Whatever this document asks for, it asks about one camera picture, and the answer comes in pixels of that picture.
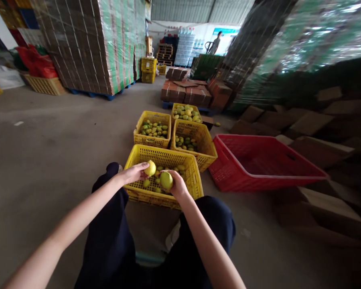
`knee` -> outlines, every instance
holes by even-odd
[[[230,208],[220,199],[205,196],[195,201],[203,217],[220,239],[225,239],[225,244],[231,247],[235,236],[235,223]]]

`leg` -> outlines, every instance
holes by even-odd
[[[92,192],[116,175],[118,169],[119,164],[110,163]],[[90,223],[75,289],[105,288],[116,279],[120,284],[128,281],[124,271],[135,265],[135,246],[124,212],[127,202],[128,194],[121,188]]]
[[[206,196],[197,199],[205,220],[229,253],[235,237],[235,224],[230,209],[219,199]],[[179,239],[166,260],[152,274],[155,288],[211,288],[184,214],[180,216]]]

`blue crate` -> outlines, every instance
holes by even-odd
[[[20,9],[20,13],[29,29],[39,29],[39,24],[37,23],[33,9]]]

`yellow plastic crate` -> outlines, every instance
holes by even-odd
[[[153,147],[168,148],[171,139],[171,116],[169,114],[162,114],[159,112],[150,112],[145,110],[140,116],[136,128],[134,130],[134,143],[136,145],[149,145]],[[168,126],[166,138],[159,138],[156,136],[145,136],[140,134],[140,129],[145,120],[149,119],[151,123],[162,122],[162,125]]]
[[[155,73],[142,72],[142,82],[144,83],[154,83]]]
[[[193,199],[203,197],[201,176],[198,171],[197,161],[193,155],[136,144],[132,148],[124,169],[149,160],[152,160],[157,166],[162,167],[173,168],[177,165],[184,165],[186,168],[185,182],[190,195]],[[155,183],[155,176],[150,178],[150,185],[145,189],[143,188],[143,181],[137,181],[124,186],[131,201],[178,210],[181,209],[179,203],[172,195],[154,192],[156,187],[160,187],[160,185]]]
[[[158,65],[158,71],[159,71],[159,75],[166,75],[166,65]]]
[[[145,57],[142,58],[142,72],[156,72],[156,58]]]
[[[58,77],[41,78],[30,76],[29,74],[25,74],[24,77],[36,92],[50,95],[62,95],[67,93],[64,87],[61,85]]]
[[[172,110],[171,110],[171,123],[172,123],[172,125],[174,125],[174,123],[175,123],[174,111],[176,110],[176,107],[177,107],[178,105],[182,105],[182,106],[188,105],[188,106],[190,106],[190,107],[193,108],[193,111],[198,112],[199,116],[201,115],[201,113],[199,112],[199,110],[198,110],[198,108],[197,108],[196,106],[192,106],[192,105],[190,105],[190,104],[178,104],[178,103],[174,103],[174,105],[172,106]]]
[[[179,149],[176,147],[175,136],[195,139],[198,144],[198,152]],[[197,159],[198,169],[203,173],[217,158],[217,150],[211,138],[207,126],[187,120],[175,120],[172,130],[171,149],[174,151],[192,154]]]

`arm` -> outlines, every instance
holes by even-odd
[[[198,253],[213,287],[246,288],[229,255],[223,249],[188,192],[182,177],[175,171],[168,172],[174,180],[171,193],[185,214]]]
[[[116,174],[66,215],[50,236],[3,286],[5,289],[45,288],[63,251],[90,224],[113,195],[125,184],[147,178],[141,163]]]

